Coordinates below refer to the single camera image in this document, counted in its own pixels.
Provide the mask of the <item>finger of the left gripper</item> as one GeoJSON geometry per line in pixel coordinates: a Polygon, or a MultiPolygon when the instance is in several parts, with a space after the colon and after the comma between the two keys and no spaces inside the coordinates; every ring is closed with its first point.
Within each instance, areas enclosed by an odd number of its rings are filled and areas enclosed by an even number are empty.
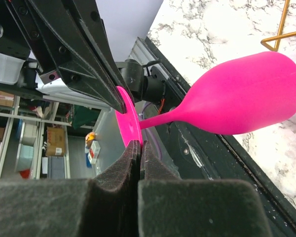
{"type": "Polygon", "coordinates": [[[130,98],[134,97],[129,90],[125,79],[118,69],[109,46],[104,22],[100,16],[94,0],[64,0],[65,9],[69,12],[82,38],[88,44],[89,51],[94,55],[104,76],[96,76],[101,86],[91,83],[91,87],[101,95],[108,95],[117,91],[116,87],[123,87],[130,98]]]}

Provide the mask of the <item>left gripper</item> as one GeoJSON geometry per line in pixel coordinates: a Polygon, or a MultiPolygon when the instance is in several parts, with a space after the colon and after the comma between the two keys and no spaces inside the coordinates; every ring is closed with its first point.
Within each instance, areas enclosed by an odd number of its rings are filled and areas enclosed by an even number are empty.
{"type": "Polygon", "coordinates": [[[120,113],[125,103],[117,91],[96,92],[104,76],[63,0],[0,0],[0,85],[17,85],[30,54],[42,83],[62,81],[71,90],[100,100],[120,113]]]}

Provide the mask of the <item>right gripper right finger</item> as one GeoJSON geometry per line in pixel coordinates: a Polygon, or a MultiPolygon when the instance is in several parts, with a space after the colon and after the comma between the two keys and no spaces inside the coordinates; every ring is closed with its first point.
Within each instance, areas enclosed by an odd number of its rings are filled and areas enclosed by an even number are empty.
{"type": "Polygon", "coordinates": [[[142,237],[269,237],[261,200],[243,180],[181,180],[144,142],[145,177],[138,183],[142,237]]]}

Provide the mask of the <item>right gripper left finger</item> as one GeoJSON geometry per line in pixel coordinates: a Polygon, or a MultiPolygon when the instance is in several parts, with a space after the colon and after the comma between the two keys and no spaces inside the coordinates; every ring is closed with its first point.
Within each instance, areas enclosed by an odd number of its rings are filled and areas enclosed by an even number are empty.
{"type": "Polygon", "coordinates": [[[0,237],[136,237],[141,146],[92,179],[0,180],[0,237]]]}

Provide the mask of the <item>pink wine glass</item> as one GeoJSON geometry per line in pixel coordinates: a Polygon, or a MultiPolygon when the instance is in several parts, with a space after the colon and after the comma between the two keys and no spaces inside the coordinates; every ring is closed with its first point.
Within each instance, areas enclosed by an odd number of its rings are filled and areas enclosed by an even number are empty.
{"type": "Polygon", "coordinates": [[[251,132],[296,113],[296,64],[278,52],[221,63],[203,74],[173,110],[139,120],[126,90],[118,87],[126,113],[116,113],[124,145],[142,141],[143,129],[174,121],[214,134],[251,132]]]}

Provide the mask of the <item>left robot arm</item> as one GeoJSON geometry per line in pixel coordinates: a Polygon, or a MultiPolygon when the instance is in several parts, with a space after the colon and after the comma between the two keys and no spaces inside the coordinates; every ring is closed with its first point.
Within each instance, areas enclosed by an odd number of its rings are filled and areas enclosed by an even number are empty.
{"type": "Polygon", "coordinates": [[[158,102],[162,83],[129,55],[160,0],[0,0],[0,91],[25,99],[125,111],[158,102]]]}

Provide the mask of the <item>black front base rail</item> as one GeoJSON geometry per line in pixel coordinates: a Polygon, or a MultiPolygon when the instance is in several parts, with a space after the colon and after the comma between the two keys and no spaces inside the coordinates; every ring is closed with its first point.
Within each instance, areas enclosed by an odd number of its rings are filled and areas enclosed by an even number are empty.
{"type": "MultiPolygon", "coordinates": [[[[150,39],[137,39],[131,56],[150,65],[152,77],[164,82],[163,106],[150,105],[152,117],[180,104],[190,86],[150,39]]],[[[156,128],[167,153],[184,179],[241,179],[251,183],[261,198],[275,237],[296,237],[296,209],[232,136],[211,134],[182,122],[156,128]]]]}

